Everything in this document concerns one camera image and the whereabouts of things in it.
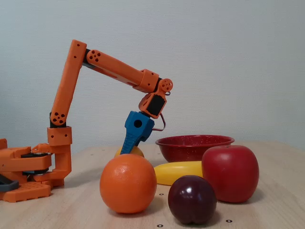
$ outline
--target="dark red plum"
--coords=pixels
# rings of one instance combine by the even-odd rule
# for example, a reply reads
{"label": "dark red plum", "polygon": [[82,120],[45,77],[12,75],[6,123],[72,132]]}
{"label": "dark red plum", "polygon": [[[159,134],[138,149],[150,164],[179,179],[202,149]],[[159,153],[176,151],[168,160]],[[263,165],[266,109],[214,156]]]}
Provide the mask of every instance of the dark red plum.
{"label": "dark red plum", "polygon": [[217,199],[212,186],[199,176],[177,179],[170,188],[168,205],[182,224],[204,224],[214,214]]}

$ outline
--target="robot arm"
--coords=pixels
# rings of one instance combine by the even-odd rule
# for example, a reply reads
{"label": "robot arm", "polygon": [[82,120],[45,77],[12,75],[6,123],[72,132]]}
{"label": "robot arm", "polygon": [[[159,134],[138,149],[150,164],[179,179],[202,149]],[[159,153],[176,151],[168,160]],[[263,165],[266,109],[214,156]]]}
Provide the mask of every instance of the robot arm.
{"label": "robot arm", "polygon": [[159,117],[166,104],[165,94],[173,88],[170,79],[161,79],[158,74],[147,69],[136,70],[98,50],[87,49],[87,45],[83,42],[73,40],[50,114],[52,128],[66,126],[82,65],[126,83],[138,91],[148,93],[141,100],[139,109],[152,118]]}
{"label": "robot arm", "polygon": [[[126,137],[121,154],[130,153],[140,141],[146,141],[154,127],[151,118],[161,116],[164,122],[161,112],[166,104],[165,96],[173,88],[170,79],[161,79],[158,74],[147,69],[136,70],[98,50],[87,49],[83,42],[73,40],[50,113],[48,144],[38,144],[32,149],[7,148],[6,139],[0,139],[0,160],[3,161],[0,185],[4,183],[2,187],[6,189],[5,192],[0,189],[0,199],[16,202],[49,196],[50,188],[64,185],[64,178],[71,172],[72,144],[72,129],[66,125],[66,120],[82,66],[147,93],[140,101],[140,112],[131,111],[125,122]],[[47,172],[52,154],[55,155],[55,168]],[[17,180],[21,188],[10,180]],[[13,185],[16,186],[13,188],[18,189],[13,193],[6,192]]]}
{"label": "robot arm", "polygon": [[35,176],[36,181],[63,179],[71,172],[72,129],[66,125],[66,120],[82,66],[147,93],[140,101],[140,112],[131,111],[126,120],[126,137],[121,154],[130,153],[134,146],[150,136],[154,127],[151,118],[156,119],[161,115],[166,104],[165,96],[173,88],[170,79],[161,79],[147,69],[138,71],[98,50],[87,49],[83,42],[73,40],[50,113],[49,144],[39,144],[33,148],[34,153],[55,154],[55,169],[51,173]]}

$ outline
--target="bowl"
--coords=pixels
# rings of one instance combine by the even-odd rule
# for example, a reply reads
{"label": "bowl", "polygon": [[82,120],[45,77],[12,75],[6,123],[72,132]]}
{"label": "bowl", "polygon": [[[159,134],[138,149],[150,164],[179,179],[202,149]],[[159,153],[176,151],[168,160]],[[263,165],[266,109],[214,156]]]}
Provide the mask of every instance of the bowl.
{"label": "bowl", "polygon": [[221,135],[183,135],[156,141],[168,162],[201,161],[205,151],[214,146],[230,145],[234,138]]}

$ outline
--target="bowl rim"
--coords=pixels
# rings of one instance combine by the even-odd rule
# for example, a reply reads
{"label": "bowl rim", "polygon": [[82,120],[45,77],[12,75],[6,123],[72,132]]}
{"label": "bowl rim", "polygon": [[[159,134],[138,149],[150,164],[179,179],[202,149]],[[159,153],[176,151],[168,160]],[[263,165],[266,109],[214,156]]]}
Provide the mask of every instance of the bowl rim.
{"label": "bowl rim", "polygon": [[[173,144],[164,144],[161,143],[160,141],[167,139],[167,138],[172,138],[172,137],[182,137],[182,136],[213,136],[213,137],[224,137],[227,138],[228,141],[226,142],[221,142],[221,143],[213,143],[213,144],[204,144],[204,145],[173,145]],[[224,144],[231,144],[235,141],[234,138],[229,137],[229,136],[224,136],[224,135],[178,135],[178,136],[171,136],[171,137],[164,137],[164,138],[160,138],[157,141],[155,141],[155,143],[158,146],[171,146],[171,147],[208,147],[208,146],[223,146]]]}

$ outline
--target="screw hole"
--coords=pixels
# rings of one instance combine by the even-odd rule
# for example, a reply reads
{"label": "screw hole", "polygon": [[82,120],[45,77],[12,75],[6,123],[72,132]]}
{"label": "screw hole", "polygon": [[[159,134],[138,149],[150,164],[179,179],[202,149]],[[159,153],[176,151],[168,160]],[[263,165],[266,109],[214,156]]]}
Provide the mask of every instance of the screw hole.
{"label": "screw hole", "polygon": [[142,121],[141,120],[135,120],[133,124],[136,128],[140,128],[142,126]]}

